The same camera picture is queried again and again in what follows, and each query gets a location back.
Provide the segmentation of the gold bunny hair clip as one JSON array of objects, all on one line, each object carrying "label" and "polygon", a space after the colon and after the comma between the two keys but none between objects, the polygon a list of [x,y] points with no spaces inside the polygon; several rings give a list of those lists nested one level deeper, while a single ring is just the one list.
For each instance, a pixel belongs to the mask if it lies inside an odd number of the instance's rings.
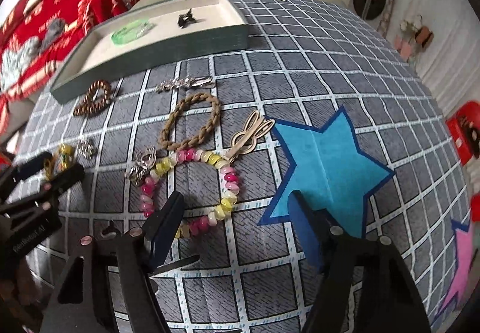
[{"label": "gold bunny hair clip", "polygon": [[269,133],[275,125],[273,118],[267,119],[258,110],[253,111],[245,121],[241,131],[236,132],[230,140],[230,149],[224,159],[233,163],[240,155],[251,153],[257,146],[258,140]]}]

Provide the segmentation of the silver rhinestone hair clip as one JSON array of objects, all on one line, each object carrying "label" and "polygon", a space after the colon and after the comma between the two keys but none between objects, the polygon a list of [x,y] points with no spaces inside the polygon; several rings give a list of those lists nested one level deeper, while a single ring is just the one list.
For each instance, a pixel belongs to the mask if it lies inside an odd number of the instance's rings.
[{"label": "silver rhinestone hair clip", "polygon": [[171,92],[177,89],[196,89],[196,88],[212,88],[215,85],[215,81],[210,76],[205,77],[189,77],[175,78],[162,81],[158,84],[154,91],[156,93]]}]

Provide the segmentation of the green translucent bangle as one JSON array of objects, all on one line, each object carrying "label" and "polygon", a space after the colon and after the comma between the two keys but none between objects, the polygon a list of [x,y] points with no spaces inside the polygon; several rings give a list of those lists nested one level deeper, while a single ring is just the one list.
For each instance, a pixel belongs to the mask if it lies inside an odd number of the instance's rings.
[{"label": "green translucent bangle", "polygon": [[155,24],[149,20],[134,20],[112,33],[111,39],[114,45],[126,45],[150,32]]}]

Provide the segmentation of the black claw hair clip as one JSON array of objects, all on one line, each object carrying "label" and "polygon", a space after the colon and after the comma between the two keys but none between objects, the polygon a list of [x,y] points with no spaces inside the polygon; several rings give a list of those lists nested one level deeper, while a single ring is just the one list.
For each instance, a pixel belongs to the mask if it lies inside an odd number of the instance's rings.
[{"label": "black claw hair clip", "polygon": [[191,23],[196,23],[198,20],[193,16],[193,12],[189,9],[186,13],[178,16],[177,25],[179,28],[186,28]]}]

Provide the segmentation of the green jewelry tray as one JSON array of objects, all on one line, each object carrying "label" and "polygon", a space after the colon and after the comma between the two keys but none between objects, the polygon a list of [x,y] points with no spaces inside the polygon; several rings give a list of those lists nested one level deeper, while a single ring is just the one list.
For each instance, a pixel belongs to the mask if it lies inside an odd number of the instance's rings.
[{"label": "green jewelry tray", "polygon": [[[179,28],[178,16],[189,9],[198,22]],[[112,33],[134,20],[149,20],[155,27],[133,42],[114,45]],[[65,104],[96,80],[115,81],[184,59],[244,50],[247,44],[247,20],[229,0],[160,1],[97,25],[66,58],[49,92]]]}]

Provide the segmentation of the grey grid tablecloth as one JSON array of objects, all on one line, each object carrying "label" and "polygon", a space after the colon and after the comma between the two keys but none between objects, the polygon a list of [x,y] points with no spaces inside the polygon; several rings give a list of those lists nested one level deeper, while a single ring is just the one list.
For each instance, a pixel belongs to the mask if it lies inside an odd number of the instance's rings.
[{"label": "grey grid tablecloth", "polygon": [[[345,109],[360,147],[394,171],[366,205],[365,234],[388,236],[411,272],[431,326],[456,308],[448,289],[456,273],[455,221],[470,219],[470,197],[443,115],[430,91],[386,40],[350,11],[313,0],[230,0],[249,27],[248,48],[144,70],[112,84],[112,105],[93,118],[74,103],[39,97],[19,149],[24,161],[61,144],[90,140],[85,179],[60,199],[61,229],[27,258],[46,300],[80,238],[109,223],[143,224],[140,191],[125,176],[185,91],[156,92],[163,81],[209,76],[222,104],[220,124],[204,144],[221,152],[254,111],[322,127]],[[198,255],[185,270],[154,278],[174,332],[299,332],[320,276],[289,223],[260,225],[289,163],[267,134],[234,162],[240,178],[230,217],[206,234],[175,240],[169,261]]]}]

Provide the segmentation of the red wedding blanket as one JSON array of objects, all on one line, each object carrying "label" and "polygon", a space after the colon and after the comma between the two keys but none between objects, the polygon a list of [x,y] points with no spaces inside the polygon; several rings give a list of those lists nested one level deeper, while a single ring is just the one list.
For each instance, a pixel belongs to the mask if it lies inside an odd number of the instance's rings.
[{"label": "red wedding blanket", "polygon": [[1,25],[1,132],[9,107],[43,87],[97,24],[140,0],[19,0]]}]

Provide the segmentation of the red round box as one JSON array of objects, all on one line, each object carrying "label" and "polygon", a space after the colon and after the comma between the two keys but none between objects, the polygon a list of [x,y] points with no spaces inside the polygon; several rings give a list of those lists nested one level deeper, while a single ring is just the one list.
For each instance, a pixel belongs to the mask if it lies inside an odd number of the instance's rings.
[{"label": "red round box", "polygon": [[447,120],[462,166],[473,158],[479,158],[479,118],[480,105],[477,101],[470,100]]}]

